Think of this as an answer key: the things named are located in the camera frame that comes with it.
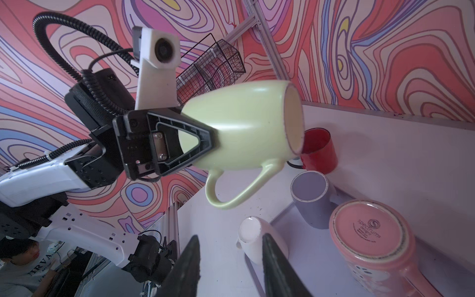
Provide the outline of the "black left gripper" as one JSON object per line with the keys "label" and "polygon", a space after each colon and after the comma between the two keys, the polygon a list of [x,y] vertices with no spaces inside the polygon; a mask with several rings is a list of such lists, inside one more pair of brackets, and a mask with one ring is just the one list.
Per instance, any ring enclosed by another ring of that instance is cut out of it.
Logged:
{"label": "black left gripper", "polygon": [[122,172],[132,180],[173,174],[215,148],[214,128],[169,108],[117,117],[103,109],[75,113],[92,142],[65,164],[89,188],[110,185]]}

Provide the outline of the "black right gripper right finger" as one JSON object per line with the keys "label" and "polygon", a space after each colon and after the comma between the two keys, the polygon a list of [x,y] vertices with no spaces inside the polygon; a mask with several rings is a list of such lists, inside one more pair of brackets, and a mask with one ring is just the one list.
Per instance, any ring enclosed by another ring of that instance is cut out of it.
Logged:
{"label": "black right gripper right finger", "polygon": [[262,256],[267,297],[312,296],[269,233],[262,238]]}

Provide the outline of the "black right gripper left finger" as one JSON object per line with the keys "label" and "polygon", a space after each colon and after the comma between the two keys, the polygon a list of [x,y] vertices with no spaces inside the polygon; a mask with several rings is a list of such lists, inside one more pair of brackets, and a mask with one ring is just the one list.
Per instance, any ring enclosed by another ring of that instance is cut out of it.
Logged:
{"label": "black right gripper left finger", "polygon": [[200,280],[200,242],[194,235],[170,274],[157,290],[156,297],[196,297]]}

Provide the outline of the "white mug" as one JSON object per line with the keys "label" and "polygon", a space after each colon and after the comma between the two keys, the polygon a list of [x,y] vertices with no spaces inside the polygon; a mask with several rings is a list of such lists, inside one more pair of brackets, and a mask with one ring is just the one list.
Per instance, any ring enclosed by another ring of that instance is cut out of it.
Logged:
{"label": "white mug", "polygon": [[289,249],[286,241],[279,232],[267,221],[259,217],[251,216],[244,219],[237,233],[236,247],[255,264],[263,266],[263,236],[269,234],[277,243],[278,247],[289,258]]}

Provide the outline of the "purple mug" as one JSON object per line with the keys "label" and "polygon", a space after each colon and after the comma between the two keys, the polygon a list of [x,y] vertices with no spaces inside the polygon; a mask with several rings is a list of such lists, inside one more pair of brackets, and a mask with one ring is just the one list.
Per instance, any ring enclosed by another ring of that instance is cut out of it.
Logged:
{"label": "purple mug", "polygon": [[291,182],[291,195],[299,213],[311,227],[329,229],[330,217],[337,205],[332,202],[336,189],[321,172],[306,171]]}

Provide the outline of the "light green mug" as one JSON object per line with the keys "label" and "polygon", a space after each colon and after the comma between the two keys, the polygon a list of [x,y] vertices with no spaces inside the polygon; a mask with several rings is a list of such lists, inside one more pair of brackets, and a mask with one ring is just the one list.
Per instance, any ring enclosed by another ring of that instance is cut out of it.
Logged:
{"label": "light green mug", "polygon": [[[214,129],[215,148],[193,165],[208,171],[206,197],[232,209],[253,196],[297,157],[304,146],[304,114],[296,86],[288,80],[256,80],[190,99],[181,114]],[[216,183],[226,170],[260,167],[259,176],[235,198],[222,202]]]}

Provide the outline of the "pink patterned mug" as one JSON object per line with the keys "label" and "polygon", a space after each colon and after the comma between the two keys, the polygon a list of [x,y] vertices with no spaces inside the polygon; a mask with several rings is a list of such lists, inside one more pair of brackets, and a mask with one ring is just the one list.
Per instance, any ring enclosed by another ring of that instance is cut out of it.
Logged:
{"label": "pink patterned mug", "polygon": [[376,297],[438,297],[418,266],[415,236],[388,205],[351,200],[329,220],[331,238],[352,276]]}

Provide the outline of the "red mug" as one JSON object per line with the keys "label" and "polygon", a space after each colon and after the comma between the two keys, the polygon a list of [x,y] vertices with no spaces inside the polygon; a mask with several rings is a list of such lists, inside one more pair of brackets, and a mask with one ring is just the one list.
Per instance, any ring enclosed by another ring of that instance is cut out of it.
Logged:
{"label": "red mug", "polygon": [[287,164],[295,169],[329,174],[338,165],[338,157],[331,134],[324,128],[308,129],[304,133],[304,147],[299,156],[301,165]]}

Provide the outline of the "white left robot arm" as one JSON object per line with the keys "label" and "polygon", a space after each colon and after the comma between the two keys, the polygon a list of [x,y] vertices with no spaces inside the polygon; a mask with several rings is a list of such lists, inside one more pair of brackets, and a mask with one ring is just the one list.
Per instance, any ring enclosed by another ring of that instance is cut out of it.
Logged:
{"label": "white left robot arm", "polygon": [[[76,71],[51,44],[51,24],[84,33],[122,58],[138,75],[137,95],[131,96],[111,69]],[[37,14],[33,31],[50,58],[75,79],[65,100],[90,137],[9,169],[1,178],[1,231],[17,239],[71,243],[106,257],[138,282],[198,281],[197,237],[180,257],[175,241],[162,245],[151,235],[119,231],[67,201],[67,192],[113,184],[122,173],[149,182],[151,174],[161,178],[178,172],[215,147],[214,130],[178,106],[179,38],[135,27],[133,46],[124,49],[96,28],[58,12]]]}

